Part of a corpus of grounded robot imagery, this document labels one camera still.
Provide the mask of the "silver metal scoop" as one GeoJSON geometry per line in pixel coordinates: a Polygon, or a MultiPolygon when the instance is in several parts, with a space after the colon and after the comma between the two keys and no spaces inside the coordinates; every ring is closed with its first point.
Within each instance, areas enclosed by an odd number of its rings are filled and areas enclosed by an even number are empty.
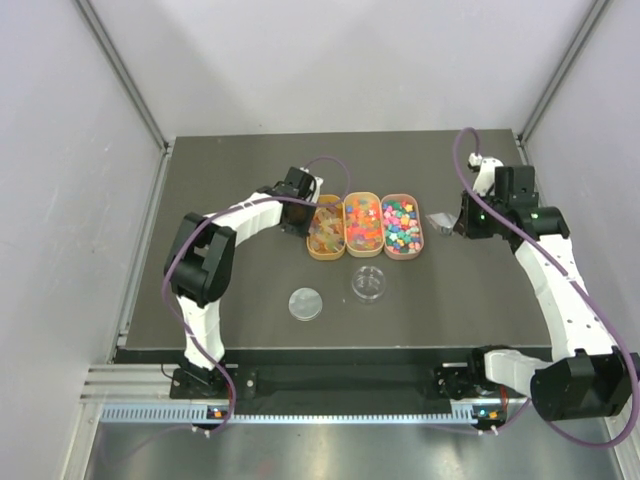
{"type": "Polygon", "coordinates": [[[455,215],[446,212],[428,214],[426,219],[429,224],[443,236],[451,236],[457,222],[455,215]]]}

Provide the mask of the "orange tray yellow gummies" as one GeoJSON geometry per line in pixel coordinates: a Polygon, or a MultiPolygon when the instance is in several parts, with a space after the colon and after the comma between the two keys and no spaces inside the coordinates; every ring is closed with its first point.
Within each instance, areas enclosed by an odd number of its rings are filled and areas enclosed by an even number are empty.
{"type": "Polygon", "coordinates": [[[306,239],[309,255],[318,261],[334,261],[346,252],[343,203],[337,195],[322,194],[306,239]]]}

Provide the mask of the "pink tray colourful candies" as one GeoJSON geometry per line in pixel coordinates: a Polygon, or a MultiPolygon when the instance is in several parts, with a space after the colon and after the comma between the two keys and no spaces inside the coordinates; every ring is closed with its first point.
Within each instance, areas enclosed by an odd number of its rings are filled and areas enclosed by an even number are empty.
{"type": "Polygon", "coordinates": [[[417,200],[405,193],[381,199],[385,254],[393,260],[416,258],[425,246],[417,200]]]}

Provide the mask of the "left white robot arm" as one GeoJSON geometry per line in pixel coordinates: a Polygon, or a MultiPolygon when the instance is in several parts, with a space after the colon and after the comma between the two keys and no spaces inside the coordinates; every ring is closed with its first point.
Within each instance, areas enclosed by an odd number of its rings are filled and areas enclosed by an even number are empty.
{"type": "Polygon", "coordinates": [[[185,331],[184,356],[195,367],[192,384],[205,396],[226,387],[227,374],[216,366],[225,354],[220,304],[229,287],[236,248],[265,229],[279,227],[306,237],[323,179],[306,168],[291,167],[283,181],[257,189],[223,211],[189,213],[181,221],[164,266],[161,294],[174,295],[185,331]]]}

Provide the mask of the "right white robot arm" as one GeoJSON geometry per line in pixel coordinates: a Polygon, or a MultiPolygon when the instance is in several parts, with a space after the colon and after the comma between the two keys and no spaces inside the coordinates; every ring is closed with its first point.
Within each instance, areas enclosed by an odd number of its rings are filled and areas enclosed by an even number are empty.
{"type": "Polygon", "coordinates": [[[531,166],[509,167],[472,155],[477,178],[462,193],[456,233],[467,239],[499,236],[526,273],[551,340],[543,361],[514,347],[473,352],[466,380],[487,396],[504,385],[532,402],[546,421],[611,417],[639,407],[639,356],[624,353],[603,316],[587,302],[568,225],[556,207],[542,207],[531,166]]]}

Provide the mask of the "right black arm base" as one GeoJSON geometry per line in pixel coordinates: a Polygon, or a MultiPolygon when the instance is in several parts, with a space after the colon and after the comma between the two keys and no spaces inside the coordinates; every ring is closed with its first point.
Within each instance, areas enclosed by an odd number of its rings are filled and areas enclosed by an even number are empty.
{"type": "Polygon", "coordinates": [[[433,369],[434,383],[438,393],[451,400],[486,397],[498,392],[505,384],[496,383],[487,376],[485,355],[497,350],[510,350],[505,345],[490,345],[473,348],[464,363],[441,364],[433,369]]]}

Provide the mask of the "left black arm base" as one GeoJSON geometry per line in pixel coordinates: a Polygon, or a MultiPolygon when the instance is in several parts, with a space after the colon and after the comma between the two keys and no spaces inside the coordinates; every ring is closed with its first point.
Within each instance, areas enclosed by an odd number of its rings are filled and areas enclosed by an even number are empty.
{"type": "Polygon", "coordinates": [[[179,365],[171,374],[160,365],[161,374],[170,381],[169,397],[177,400],[232,400],[229,382],[217,370],[179,365]]]}

